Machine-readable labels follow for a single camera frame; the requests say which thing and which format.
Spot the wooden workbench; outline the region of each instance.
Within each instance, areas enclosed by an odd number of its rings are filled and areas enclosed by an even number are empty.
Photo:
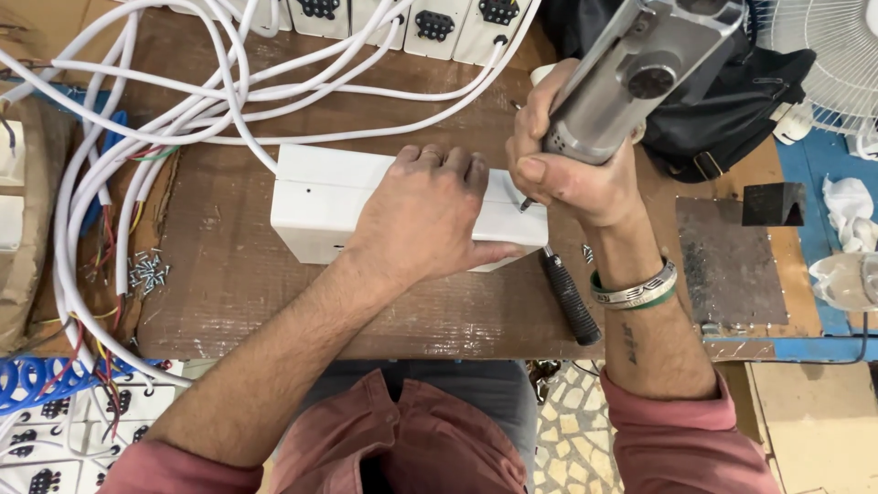
[[[215,70],[213,47],[196,18],[150,9],[138,37],[136,69],[193,84],[201,84]],[[270,40],[250,36],[250,67],[255,72],[331,43],[296,33],[281,32]],[[352,63],[373,52],[374,47],[365,48]],[[492,167],[505,168],[503,146],[512,134],[515,115],[509,99],[523,102],[531,88],[529,71],[553,62],[552,56],[534,28],[510,67],[472,105],[451,118],[416,133],[321,145],[395,155],[406,144],[439,142],[480,151]],[[327,65],[317,63],[270,82],[300,82]],[[354,83],[444,92],[466,85],[479,71],[479,67],[391,52]],[[123,103],[129,113],[152,118],[181,99],[182,95],[170,90],[129,83]],[[249,105],[248,110],[273,105],[277,103]],[[254,122],[250,129],[257,136],[273,136],[390,127],[422,120],[449,105],[334,93],[300,112]],[[235,135],[234,129],[224,134]],[[266,150],[277,157],[277,147]],[[659,245],[678,264],[676,196],[732,198],[744,185],[782,180],[770,140],[709,184],[682,185],[665,178],[641,149],[637,150],[637,170]],[[162,258],[173,267],[168,285],[145,300],[137,339],[148,357],[219,357],[301,293],[322,267],[299,264],[269,225],[274,178],[248,148],[187,146],[171,175],[161,248]],[[796,232],[771,230],[790,324],[771,329],[757,326],[748,336],[819,336],[820,322]],[[550,237],[580,289],[587,287],[591,268],[581,253],[586,239],[579,225],[550,208]],[[688,307],[685,280],[678,291]],[[602,323],[600,308],[587,295],[584,300],[595,320]],[[708,342],[706,347],[715,358],[768,360],[774,355],[765,340]],[[573,341],[538,259],[531,255],[496,272],[462,273],[413,288],[370,323],[343,356],[566,359],[596,358],[602,353],[601,345],[581,348]]]

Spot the green wire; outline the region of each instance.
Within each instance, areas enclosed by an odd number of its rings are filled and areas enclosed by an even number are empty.
[[[144,156],[144,157],[142,157],[142,158],[132,158],[132,159],[133,159],[134,161],[155,161],[155,160],[157,160],[157,159],[162,159],[162,158],[164,158],[164,157],[171,156],[172,154],[174,154],[174,151],[176,151],[176,150],[178,150],[178,149],[180,149],[180,146],[174,146],[173,148],[168,149],[167,151],[161,153],[160,155],[155,155],[155,156]]]

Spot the tattoo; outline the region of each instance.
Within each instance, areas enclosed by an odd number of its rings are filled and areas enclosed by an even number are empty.
[[[625,346],[628,347],[628,361],[637,365],[637,355],[635,352],[637,349],[637,342],[634,341],[634,333],[631,331],[631,327],[626,323],[622,323],[622,331],[625,335]]]

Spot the table fan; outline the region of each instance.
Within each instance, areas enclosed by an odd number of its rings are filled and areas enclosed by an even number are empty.
[[[852,155],[878,161],[878,0],[757,0],[752,8],[760,46],[817,52],[804,103],[775,113],[779,140],[822,128],[843,134]]]

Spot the pink shirt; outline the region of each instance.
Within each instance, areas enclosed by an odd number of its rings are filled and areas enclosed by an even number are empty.
[[[735,428],[729,390],[717,379],[717,400],[655,402],[601,374],[627,492],[779,492],[762,449]],[[524,491],[522,459],[488,416],[419,381],[406,380],[394,403],[376,370],[296,420],[280,447],[270,492],[362,492],[360,460],[378,454],[395,494]],[[144,441],[126,449],[100,492],[253,494],[261,480],[261,467],[235,469]]]

